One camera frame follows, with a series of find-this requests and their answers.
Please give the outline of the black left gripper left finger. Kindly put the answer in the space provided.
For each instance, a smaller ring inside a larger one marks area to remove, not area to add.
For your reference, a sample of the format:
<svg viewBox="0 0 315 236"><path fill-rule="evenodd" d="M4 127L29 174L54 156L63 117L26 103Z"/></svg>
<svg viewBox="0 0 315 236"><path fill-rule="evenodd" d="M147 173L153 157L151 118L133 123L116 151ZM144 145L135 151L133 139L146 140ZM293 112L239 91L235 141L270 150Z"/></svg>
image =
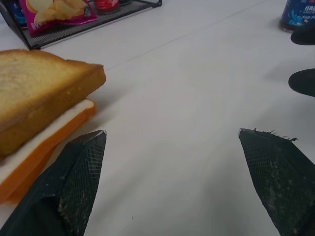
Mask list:
<svg viewBox="0 0 315 236"><path fill-rule="evenodd" d="M0 230L2 236L82 236L98 190L105 130L68 142Z"/></svg>

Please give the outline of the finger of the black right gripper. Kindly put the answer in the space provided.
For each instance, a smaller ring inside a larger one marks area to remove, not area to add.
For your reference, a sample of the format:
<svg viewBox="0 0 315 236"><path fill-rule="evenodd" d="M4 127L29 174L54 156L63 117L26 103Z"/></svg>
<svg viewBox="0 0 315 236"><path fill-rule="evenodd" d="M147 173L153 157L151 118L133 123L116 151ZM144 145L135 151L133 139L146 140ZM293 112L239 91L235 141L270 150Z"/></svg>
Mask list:
<svg viewBox="0 0 315 236"><path fill-rule="evenodd" d="M310 24L296 29L290 37L291 41L297 45L315 44L315 25Z"/></svg>
<svg viewBox="0 0 315 236"><path fill-rule="evenodd" d="M288 84L297 93L315 97L315 69L306 69L292 74Z"/></svg>

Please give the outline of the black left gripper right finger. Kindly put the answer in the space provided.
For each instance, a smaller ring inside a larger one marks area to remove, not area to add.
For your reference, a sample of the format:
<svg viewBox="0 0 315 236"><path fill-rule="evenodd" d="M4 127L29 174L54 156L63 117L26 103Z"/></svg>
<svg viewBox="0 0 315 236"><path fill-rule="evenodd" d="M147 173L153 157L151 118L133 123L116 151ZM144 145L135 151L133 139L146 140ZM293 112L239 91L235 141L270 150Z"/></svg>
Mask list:
<svg viewBox="0 0 315 236"><path fill-rule="evenodd" d="M315 234L315 165L296 138L240 129L238 135L254 188L282 236Z"/></svg>

